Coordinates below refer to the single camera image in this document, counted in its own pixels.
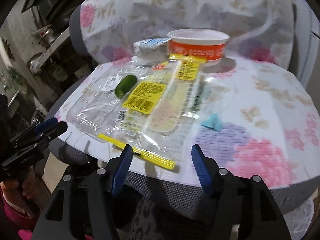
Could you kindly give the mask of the person left hand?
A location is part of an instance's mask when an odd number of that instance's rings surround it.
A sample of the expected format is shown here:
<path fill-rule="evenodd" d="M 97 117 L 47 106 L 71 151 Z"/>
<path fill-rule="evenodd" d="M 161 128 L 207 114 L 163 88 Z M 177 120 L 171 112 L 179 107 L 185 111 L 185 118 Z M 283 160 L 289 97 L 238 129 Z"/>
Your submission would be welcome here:
<path fill-rule="evenodd" d="M 8 179 L 1 182 L 1 190 L 7 200 L 19 212 L 35 216 L 46 205 L 50 193 L 32 167 L 23 180 Z"/>

